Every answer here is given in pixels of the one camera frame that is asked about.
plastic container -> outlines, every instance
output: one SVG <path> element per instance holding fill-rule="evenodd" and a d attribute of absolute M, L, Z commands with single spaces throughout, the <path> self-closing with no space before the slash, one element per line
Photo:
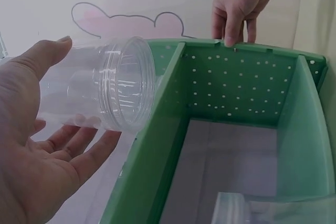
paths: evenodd
<path fill-rule="evenodd" d="M 336 222 L 336 195 L 276 199 L 218 193 L 212 224 L 332 224 Z"/>
<path fill-rule="evenodd" d="M 276 129 L 276 198 L 335 193 L 318 95 L 328 68 L 323 56 L 256 44 L 227 48 L 220 40 L 149 44 L 163 78 L 148 126 L 132 145 L 100 223 L 160 222 L 190 119 Z"/>
<path fill-rule="evenodd" d="M 145 40 L 98 39 L 77 44 L 42 78 L 37 117 L 137 132 L 150 116 L 154 89 L 154 61 Z"/>

transparent plastic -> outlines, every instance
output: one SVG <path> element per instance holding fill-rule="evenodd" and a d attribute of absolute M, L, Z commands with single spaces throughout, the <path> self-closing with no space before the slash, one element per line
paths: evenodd
<path fill-rule="evenodd" d="M 334 224 L 336 195 L 305 199 L 219 193 L 212 224 Z"/>
<path fill-rule="evenodd" d="M 74 43 L 42 78 L 37 117 L 136 133 L 148 121 L 154 89 L 154 60 L 142 38 Z"/>

drawing on wall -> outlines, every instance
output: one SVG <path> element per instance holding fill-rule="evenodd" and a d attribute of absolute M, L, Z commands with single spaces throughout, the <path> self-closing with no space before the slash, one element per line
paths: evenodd
<path fill-rule="evenodd" d="M 182 19 L 173 12 L 159 13 L 155 19 L 142 15 L 109 16 L 98 6 L 81 2 L 73 6 L 71 15 L 81 30 L 99 38 L 193 38 L 184 34 Z"/>

box floor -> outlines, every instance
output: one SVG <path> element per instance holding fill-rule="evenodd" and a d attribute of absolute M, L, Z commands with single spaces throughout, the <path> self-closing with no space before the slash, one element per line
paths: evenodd
<path fill-rule="evenodd" d="M 217 193 L 274 196 L 275 129 L 191 120 L 160 224 L 211 223 Z"/>

green plastic box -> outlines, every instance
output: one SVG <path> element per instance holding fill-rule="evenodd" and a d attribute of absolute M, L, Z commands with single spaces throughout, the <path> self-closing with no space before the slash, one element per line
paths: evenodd
<path fill-rule="evenodd" d="M 191 118 L 276 128 L 276 197 L 335 192 L 318 96 L 323 56 L 251 44 L 226 48 L 220 40 L 149 42 L 156 76 L 163 77 L 100 223 L 159 222 Z"/>

